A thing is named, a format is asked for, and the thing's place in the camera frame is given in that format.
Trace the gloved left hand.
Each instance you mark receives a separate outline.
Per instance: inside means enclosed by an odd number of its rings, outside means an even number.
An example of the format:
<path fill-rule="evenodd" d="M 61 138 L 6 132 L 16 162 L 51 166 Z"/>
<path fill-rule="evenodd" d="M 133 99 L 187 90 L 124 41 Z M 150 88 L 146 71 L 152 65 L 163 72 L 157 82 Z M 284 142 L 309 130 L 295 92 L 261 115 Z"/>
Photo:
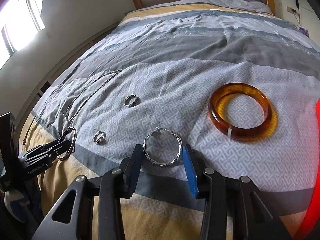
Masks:
<path fill-rule="evenodd" d="M 1 239 L 32 239 L 43 219 L 36 178 L 21 190 L 1 192 Z"/>

